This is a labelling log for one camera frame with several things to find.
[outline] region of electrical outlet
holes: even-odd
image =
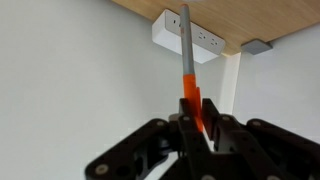
[[[191,23],[191,36],[194,60],[204,63],[218,57],[225,41],[202,27]],[[180,16],[170,10],[164,10],[152,25],[153,42],[178,54],[181,52]]]

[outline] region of screw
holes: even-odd
[[[157,125],[158,125],[158,126],[163,126],[163,125],[164,125],[164,122],[163,122],[163,121],[158,121],[158,122],[157,122]]]
[[[252,124],[255,126],[261,126],[261,123],[259,121],[253,121]]]
[[[184,116],[184,117],[183,117],[183,120],[185,120],[185,121],[189,121],[189,120],[190,120],[190,118],[189,118],[188,116]]]
[[[277,176],[270,175],[267,177],[267,180],[281,180],[281,179],[278,178]]]
[[[225,120],[225,121],[229,121],[230,117],[229,116],[223,116],[222,119]]]
[[[99,166],[96,167],[96,174],[97,175],[103,175],[106,174],[109,170],[109,166],[106,164],[100,164]]]
[[[213,176],[206,174],[202,176],[201,180],[216,180],[216,179]]]

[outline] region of white wall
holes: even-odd
[[[320,25],[273,42],[274,49],[243,53],[234,115],[257,117],[320,142]]]
[[[0,179],[83,179],[120,139],[177,112],[181,56],[152,43],[137,14],[105,0],[2,0],[0,22]],[[196,65],[218,105],[225,65]]]

